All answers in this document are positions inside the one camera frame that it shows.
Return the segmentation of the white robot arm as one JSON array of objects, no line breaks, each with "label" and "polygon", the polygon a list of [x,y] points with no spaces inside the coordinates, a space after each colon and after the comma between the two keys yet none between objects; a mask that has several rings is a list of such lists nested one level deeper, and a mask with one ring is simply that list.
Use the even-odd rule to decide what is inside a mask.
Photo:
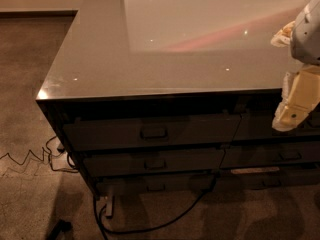
[{"label": "white robot arm", "polygon": [[275,47],[290,47],[291,56],[302,62],[297,72],[283,79],[282,101],[272,128],[287,132],[297,128],[320,103],[320,0],[310,0],[296,19],[271,39]]}]

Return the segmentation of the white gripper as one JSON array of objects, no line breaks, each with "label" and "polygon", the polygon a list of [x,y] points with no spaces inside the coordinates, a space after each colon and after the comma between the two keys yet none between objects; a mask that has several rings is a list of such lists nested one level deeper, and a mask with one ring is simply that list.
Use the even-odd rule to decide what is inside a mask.
[{"label": "white gripper", "polygon": [[282,101],[272,128],[287,132],[297,128],[320,103],[320,0],[310,0],[294,21],[282,27],[271,39],[275,47],[290,45],[291,55],[305,65],[287,72],[283,79]]}]

